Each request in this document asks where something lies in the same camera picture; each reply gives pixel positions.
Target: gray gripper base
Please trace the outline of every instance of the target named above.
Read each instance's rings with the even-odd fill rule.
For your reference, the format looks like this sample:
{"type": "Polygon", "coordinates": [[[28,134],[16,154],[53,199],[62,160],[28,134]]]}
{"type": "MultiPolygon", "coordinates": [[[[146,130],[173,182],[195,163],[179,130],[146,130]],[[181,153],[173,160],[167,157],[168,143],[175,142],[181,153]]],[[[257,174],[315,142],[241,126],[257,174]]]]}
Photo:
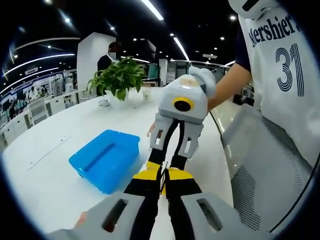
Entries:
{"type": "MultiPolygon", "coordinates": [[[[173,118],[162,116],[160,115],[160,113],[157,113],[155,115],[154,130],[151,132],[151,136],[150,136],[151,149],[163,150],[166,135],[173,121],[174,121],[173,118]],[[156,144],[159,131],[162,131],[162,135],[160,137],[159,143],[156,144]]],[[[178,152],[180,156],[186,157],[188,159],[192,158],[192,156],[194,155],[198,147],[198,144],[199,144],[198,138],[203,128],[204,128],[204,125],[202,123],[194,124],[187,121],[184,122],[183,142],[178,152]],[[191,139],[191,140],[190,140],[189,148],[187,150],[186,147],[187,147],[188,139],[189,140],[191,139]]]]}
{"type": "Polygon", "coordinates": [[[91,208],[83,224],[73,229],[60,229],[47,235],[49,240],[129,240],[144,196],[115,193],[91,208]],[[106,220],[112,218],[119,205],[126,205],[113,232],[103,229],[106,220]]]}
{"type": "Polygon", "coordinates": [[[181,197],[196,240],[269,240],[272,234],[244,225],[238,212],[212,193],[181,197]]]}

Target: blue plastic container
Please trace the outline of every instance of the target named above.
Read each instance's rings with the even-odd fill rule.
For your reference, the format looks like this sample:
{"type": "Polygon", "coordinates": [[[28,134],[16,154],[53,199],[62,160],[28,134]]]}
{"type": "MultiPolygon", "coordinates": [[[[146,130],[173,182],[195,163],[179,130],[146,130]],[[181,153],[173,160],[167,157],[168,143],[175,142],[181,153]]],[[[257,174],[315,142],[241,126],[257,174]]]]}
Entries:
{"type": "Polygon", "coordinates": [[[106,130],[71,156],[69,163],[101,192],[112,194],[139,171],[134,168],[139,162],[139,141],[138,136],[106,130]]]}

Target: white pillar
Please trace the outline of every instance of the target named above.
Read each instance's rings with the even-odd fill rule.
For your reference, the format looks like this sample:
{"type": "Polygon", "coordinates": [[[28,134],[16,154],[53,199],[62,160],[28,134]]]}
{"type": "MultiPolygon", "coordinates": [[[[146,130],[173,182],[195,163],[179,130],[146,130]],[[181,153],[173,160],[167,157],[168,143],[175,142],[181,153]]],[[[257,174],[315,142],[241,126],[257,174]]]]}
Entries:
{"type": "Polygon", "coordinates": [[[162,86],[167,84],[168,59],[159,59],[160,66],[160,81],[162,86]]]}
{"type": "Polygon", "coordinates": [[[98,61],[109,50],[110,43],[116,41],[113,36],[93,32],[78,44],[76,72],[78,90],[86,90],[88,81],[98,70],[98,61]]]}

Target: gray chair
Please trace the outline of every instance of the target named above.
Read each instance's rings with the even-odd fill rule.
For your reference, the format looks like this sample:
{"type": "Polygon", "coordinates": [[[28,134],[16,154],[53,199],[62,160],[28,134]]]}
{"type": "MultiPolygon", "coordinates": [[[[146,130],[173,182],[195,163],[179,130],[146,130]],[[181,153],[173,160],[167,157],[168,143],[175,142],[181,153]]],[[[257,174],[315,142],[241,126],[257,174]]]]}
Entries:
{"type": "Polygon", "coordinates": [[[43,97],[32,100],[28,106],[30,108],[30,113],[32,115],[32,121],[34,125],[49,117],[47,109],[45,107],[45,99],[43,97]]]}
{"type": "Polygon", "coordinates": [[[285,130],[247,104],[221,139],[242,223],[255,231],[273,231],[295,206],[314,166],[285,130]]]}

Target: black ceiling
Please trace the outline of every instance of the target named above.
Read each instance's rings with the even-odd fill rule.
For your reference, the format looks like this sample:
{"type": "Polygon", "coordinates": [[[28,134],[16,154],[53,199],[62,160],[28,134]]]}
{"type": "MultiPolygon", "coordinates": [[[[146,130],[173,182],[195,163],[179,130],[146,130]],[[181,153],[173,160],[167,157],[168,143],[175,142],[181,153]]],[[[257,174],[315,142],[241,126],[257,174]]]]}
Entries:
{"type": "MultiPolygon", "coordinates": [[[[8,56],[2,67],[4,72],[41,57],[77,54],[78,43],[92,32],[117,37],[126,50],[123,55],[138,53],[141,59],[147,58],[149,53],[144,52],[139,42],[147,39],[156,46],[160,57],[168,55],[169,59],[185,60],[171,33],[178,37],[190,60],[205,62],[208,59],[202,57],[203,54],[214,54],[217,59],[210,62],[226,64],[235,57],[238,21],[230,20],[235,13],[227,0],[211,1],[210,4],[208,0],[150,0],[163,21],[159,21],[140,0],[53,0],[53,4],[46,1],[50,2],[34,3],[32,11],[23,17],[11,46],[12,56],[17,55],[17,58],[8,56]],[[69,18],[70,23],[67,24],[64,18],[69,18]],[[16,50],[33,41],[63,37],[80,39],[42,41],[16,50]]],[[[22,66],[6,74],[7,79],[2,78],[0,91],[25,76],[26,70],[39,66],[43,69],[59,67],[56,71],[73,69],[77,67],[77,57],[50,58],[22,66]]]]}

